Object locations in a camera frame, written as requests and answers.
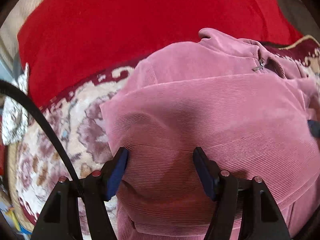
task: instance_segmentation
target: floral rug pattern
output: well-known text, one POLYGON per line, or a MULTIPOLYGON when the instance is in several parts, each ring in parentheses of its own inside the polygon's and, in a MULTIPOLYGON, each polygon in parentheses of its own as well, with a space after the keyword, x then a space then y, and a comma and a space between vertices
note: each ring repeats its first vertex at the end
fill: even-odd
MULTIPOLYGON (((84 178, 112 158, 103 128, 100 104, 110 100, 123 87, 133 67, 115 68, 55 98, 42 110, 66 149, 80 178, 84 178)), ((16 189, 26 217, 35 224, 45 201, 62 175, 70 177, 55 148, 40 126, 31 120, 17 152, 16 189)), ((116 197, 106 203, 110 222, 116 231, 116 197)), ((84 239, 90 239, 83 202, 79 201, 84 239)))

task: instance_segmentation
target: clamp jaw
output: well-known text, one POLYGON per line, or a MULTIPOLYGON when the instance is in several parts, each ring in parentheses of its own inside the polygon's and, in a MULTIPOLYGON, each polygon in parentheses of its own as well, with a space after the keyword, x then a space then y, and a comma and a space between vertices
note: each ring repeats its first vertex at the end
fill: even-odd
MULTIPOLYGON (((46 201, 31 240, 83 240, 78 210, 82 198, 93 240, 116 240, 104 201, 118 190, 128 160, 128 150, 119 148, 113 160, 100 171, 93 171, 78 184, 62 176, 46 201)), ((241 229, 238 240, 290 240, 282 214, 262 178, 239 179, 220 170, 197 147, 193 162, 206 195, 218 207, 204 240, 229 240, 236 215, 239 194, 244 196, 241 229)))
POLYGON ((201 147, 193 151, 193 162, 206 195, 218 206, 204 240, 229 240, 239 193, 244 197, 238 240, 290 240, 284 218, 261 177, 239 179, 220 170, 201 147))
POLYGON ((118 190, 126 168, 128 150, 119 148, 113 160, 106 162, 100 171, 93 171, 80 179, 83 193, 74 181, 59 178, 37 220, 32 240, 83 240, 78 210, 82 198, 92 239, 116 240, 104 201, 109 201, 118 190))

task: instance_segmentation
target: white cloth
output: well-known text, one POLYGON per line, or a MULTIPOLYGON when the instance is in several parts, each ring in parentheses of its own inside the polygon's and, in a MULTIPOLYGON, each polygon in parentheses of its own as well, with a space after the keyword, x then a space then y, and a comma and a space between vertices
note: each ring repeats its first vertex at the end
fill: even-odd
MULTIPOLYGON (((28 94, 29 64, 26 63, 24 73, 18 77, 18 82, 13 80, 12 85, 28 94)), ((28 112, 19 103, 10 97, 4 101, 2 113, 2 141, 4 145, 21 141, 28 129, 28 112)))

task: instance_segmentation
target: pink corduroy jacket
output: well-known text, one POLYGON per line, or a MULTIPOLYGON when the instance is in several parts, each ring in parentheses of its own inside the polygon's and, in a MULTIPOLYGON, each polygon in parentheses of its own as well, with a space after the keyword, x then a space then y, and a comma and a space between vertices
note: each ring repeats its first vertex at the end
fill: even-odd
MULTIPOLYGON (((307 125, 320 114, 316 82, 257 41, 199 34, 142 60, 101 105, 112 153, 130 151, 118 238, 204 238, 215 203, 192 162, 197 146, 237 177, 261 176, 294 236, 320 203, 320 153, 307 125)), ((240 224, 238 215, 231 239, 240 224)))

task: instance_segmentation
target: metal rivet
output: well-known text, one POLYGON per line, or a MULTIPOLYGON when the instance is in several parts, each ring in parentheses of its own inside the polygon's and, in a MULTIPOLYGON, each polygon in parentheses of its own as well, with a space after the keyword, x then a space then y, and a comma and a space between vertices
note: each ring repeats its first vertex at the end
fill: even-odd
POLYGON ((230 175, 229 171, 223 170, 220 172, 223 177, 228 177, 230 175))
POLYGON ((258 183, 263 182, 263 179, 262 179, 261 177, 259 177, 259 176, 255 176, 255 177, 254 177, 254 180, 255 180, 256 182, 258 182, 258 183))
POLYGON ((99 177, 101 175, 101 171, 93 171, 92 176, 99 177))
POLYGON ((61 176, 58 181, 59 181, 60 183, 64 183, 66 180, 67 180, 67 177, 66 177, 66 176, 61 176))

